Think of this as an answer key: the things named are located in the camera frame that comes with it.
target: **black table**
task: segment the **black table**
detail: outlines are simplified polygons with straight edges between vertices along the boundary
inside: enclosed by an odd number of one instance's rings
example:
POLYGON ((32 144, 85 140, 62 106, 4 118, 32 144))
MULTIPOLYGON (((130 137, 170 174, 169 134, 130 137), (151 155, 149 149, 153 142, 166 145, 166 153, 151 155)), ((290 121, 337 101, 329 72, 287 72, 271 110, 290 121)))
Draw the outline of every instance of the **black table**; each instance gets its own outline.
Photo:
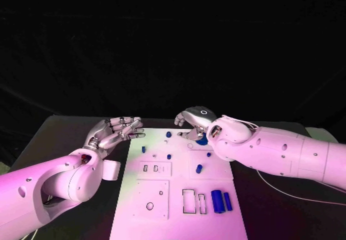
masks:
MULTIPOLYGON (((19 170, 82 147, 87 134, 105 117, 51 116, 10 171, 19 170)), ((146 128, 177 128, 172 119, 143 119, 146 128)), ((293 122, 254 122, 309 136, 293 122)), ((102 180, 94 197, 66 211, 38 230, 35 240, 108 240, 113 228, 130 141, 121 142, 107 159, 121 162, 117 181, 102 180)), ((234 184, 250 240, 346 239, 346 206, 296 199, 274 190, 254 169, 231 162, 234 184)), ((346 194, 307 179, 273 176, 265 180, 288 194, 316 200, 346 203, 346 194)))

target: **gray robot hand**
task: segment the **gray robot hand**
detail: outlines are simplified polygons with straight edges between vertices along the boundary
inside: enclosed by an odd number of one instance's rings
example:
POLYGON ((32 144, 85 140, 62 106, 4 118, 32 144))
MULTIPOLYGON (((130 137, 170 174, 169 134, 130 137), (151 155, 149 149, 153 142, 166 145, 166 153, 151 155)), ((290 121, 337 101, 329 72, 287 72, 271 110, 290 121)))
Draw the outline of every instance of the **gray robot hand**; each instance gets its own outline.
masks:
POLYGON ((218 119, 215 113, 205 106, 192 106, 182 111, 175 124, 183 126, 185 121, 195 127, 190 132, 179 132, 177 135, 189 140, 201 140, 208 132, 209 124, 218 119))
POLYGON ((146 137, 141 126, 140 117, 117 117, 101 120, 88 132, 82 148, 97 151, 105 158, 120 142, 146 137))

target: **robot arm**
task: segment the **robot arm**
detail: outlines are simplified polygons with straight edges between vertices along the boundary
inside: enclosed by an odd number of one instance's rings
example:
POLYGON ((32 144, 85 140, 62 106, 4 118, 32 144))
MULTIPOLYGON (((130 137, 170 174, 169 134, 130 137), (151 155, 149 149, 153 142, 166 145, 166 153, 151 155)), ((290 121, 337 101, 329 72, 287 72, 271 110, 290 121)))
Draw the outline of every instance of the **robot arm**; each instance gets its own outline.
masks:
MULTIPOLYGON (((179 118, 199 108, 188 108, 179 118)), ((316 140, 283 129, 254 124, 248 127, 244 124, 248 122, 225 115, 205 126, 199 117, 189 118, 189 123, 203 129, 208 144, 221 159, 237 160, 268 174, 312 179, 346 189, 345 144, 316 140)))
POLYGON ((20 239, 91 199, 102 179, 117 180, 120 163, 102 159, 121 141, 146 136, 141 126, 139 117, 102 120, 81 149, 0 176, 2 239, 20 239))

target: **black curtain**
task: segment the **black curtain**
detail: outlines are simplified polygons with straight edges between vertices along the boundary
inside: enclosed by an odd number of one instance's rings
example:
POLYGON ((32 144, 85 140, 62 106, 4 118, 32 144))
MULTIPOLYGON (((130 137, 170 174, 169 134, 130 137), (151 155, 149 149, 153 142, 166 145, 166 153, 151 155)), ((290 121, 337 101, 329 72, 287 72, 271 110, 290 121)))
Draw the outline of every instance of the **black curtain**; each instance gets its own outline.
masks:
POLYGON ((52 114, 173 119, 196 105, 336 129, 343 3, 115 4, 2 8, 3 135, 29 141, 52 114))

